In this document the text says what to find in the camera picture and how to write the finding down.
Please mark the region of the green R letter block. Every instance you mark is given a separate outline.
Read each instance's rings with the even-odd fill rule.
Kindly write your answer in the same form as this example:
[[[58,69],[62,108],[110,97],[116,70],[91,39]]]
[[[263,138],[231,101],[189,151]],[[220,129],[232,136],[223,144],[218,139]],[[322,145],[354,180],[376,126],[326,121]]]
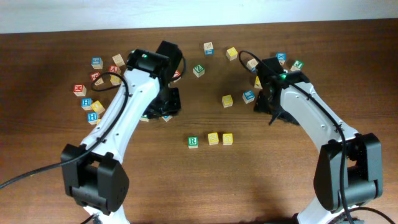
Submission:
[[[188,148],[189,149],[198,148],[198,137],[197,136],[189,136],[188,137]]]

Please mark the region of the yellow S block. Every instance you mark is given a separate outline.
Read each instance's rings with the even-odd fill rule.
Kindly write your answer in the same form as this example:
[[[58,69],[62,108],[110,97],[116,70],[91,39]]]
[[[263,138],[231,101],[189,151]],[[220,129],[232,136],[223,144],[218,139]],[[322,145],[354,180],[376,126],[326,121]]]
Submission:
[[[218,143],[219,143],[218,133],[208,133],[208,144],[212,146]]]
[[[229,146],[233,144],[233,134],[232,133],[223,133],[223,145]]]

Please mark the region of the red A block centre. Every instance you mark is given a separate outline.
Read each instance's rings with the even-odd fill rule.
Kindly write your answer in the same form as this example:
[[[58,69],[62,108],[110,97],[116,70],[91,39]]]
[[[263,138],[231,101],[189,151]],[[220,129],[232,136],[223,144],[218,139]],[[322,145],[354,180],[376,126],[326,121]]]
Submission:
[[[179,79],[181,79],[181,73],[178,70],[176,70],[172,77],[172,81],[177,82]]]

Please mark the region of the red a block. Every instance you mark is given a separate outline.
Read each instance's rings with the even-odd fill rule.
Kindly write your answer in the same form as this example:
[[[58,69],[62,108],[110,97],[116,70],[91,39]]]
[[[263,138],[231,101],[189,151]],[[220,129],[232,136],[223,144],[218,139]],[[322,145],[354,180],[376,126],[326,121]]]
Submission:
[[[117,65],[110,65],[108,71],[109,72],[113,72],[113,73],[117,73],[119,75],[121,74],[121,69]]]
[[[181,73],[178,70],[176,70],[172,77],[172,81],[177,82],[179,79],[181,79]]]

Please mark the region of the yellow block centre right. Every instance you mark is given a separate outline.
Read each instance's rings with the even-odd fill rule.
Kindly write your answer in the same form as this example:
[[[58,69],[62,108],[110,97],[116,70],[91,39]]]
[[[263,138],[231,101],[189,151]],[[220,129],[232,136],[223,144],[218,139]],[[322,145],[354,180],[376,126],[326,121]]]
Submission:
[[[233,98],[231,95],[225,95],[222,97],[222,104],[224,108],[233,106]]]

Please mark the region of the green Z letter block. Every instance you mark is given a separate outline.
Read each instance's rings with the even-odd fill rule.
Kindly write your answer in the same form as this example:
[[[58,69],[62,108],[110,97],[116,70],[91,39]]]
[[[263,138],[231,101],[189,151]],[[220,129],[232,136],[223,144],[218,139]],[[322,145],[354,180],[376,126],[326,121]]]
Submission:
[[[200,78],[202,75],[205,74],[205,68],[204,66],[198,64],[193,68],[193,73],[197,78]]]

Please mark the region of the green J letter block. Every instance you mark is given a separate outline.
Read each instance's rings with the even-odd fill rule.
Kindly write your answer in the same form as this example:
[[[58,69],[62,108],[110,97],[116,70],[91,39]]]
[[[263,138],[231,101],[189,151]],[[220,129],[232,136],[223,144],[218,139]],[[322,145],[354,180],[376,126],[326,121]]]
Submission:
[[[301,70],[304,66],[304,63],[301,60],[296,60],[293,64],[290,70],[293,71],[298,71]]]

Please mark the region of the blue X letter block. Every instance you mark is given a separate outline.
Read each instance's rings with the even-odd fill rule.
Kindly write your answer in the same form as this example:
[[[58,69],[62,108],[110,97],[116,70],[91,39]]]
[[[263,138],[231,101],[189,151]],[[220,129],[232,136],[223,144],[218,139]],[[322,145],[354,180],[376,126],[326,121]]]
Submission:
[[[287,60],[287,55],[286,55],[286,53],[283,53],[283,52],[277,52],[276,57],[281,65],[284,65],[284,63]]]

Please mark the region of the yellow block under A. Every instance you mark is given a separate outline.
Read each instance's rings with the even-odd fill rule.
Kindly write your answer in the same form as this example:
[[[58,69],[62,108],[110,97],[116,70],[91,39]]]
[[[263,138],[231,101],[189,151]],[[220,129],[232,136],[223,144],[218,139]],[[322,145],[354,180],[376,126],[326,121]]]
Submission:
[[[115,75],[111,75],[110,82],[114,86],[122,84],[121,79],[118,76],[115,76]]]

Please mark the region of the red A block left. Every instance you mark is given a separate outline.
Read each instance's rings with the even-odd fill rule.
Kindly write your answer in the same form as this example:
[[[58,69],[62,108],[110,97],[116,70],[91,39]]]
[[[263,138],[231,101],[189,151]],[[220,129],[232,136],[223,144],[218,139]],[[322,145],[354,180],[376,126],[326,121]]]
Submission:
[[[121,74],[121,69],[117,65],[110,65],[108,71],[109,72],[113,72],[113,73],[117,73],[119,75]]]

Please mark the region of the plain wooden block top left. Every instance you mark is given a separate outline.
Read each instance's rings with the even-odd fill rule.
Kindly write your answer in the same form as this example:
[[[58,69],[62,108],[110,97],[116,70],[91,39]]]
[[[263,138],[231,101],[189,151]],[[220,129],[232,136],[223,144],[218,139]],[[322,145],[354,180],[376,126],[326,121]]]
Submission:
[[[113,59],[115,65],[117,65],[118,67],[122,67],[122,66],[125,65],[124,59],[121,56],[121,54],[117,54],[115,56],[112,56],[112,59]]]

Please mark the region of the red 6 block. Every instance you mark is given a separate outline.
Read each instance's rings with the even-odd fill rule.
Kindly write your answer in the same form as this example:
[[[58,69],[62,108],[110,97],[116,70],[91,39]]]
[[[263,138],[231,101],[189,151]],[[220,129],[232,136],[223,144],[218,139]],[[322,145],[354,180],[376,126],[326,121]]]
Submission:
[[[100,72],[94,72],[90,74],[90,79],[94,83],[95,86],[101,85],[104,83],[103,79],[100,78]]]

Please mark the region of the blue S block top left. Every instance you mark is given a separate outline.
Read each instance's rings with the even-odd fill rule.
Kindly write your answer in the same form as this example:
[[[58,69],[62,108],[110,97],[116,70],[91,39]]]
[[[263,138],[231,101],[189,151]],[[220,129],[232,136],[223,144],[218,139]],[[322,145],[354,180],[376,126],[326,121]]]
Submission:
[[[101,70],[103,68],[103,60],[101,59],[101,57],[93,57],[91,59],[91,66],[95,70]]]

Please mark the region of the blue H block upper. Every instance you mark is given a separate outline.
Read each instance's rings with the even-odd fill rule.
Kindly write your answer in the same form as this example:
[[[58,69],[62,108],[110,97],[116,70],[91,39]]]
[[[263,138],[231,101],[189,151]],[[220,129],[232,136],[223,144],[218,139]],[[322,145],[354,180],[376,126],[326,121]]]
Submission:
[[[92,104],[92,99],[91,98],[83,98],[81,100],[81,107],[85,110],[85,111],[89,111],[92,110],[91,104]]]

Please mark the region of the red W letter block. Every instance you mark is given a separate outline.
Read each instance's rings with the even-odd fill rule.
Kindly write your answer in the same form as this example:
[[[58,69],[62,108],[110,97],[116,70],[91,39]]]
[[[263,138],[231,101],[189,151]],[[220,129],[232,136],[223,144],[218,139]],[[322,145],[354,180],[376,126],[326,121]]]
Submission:
[[[73,93],[76,96],[86,96],[86,87],[84,85],[74,85]]]

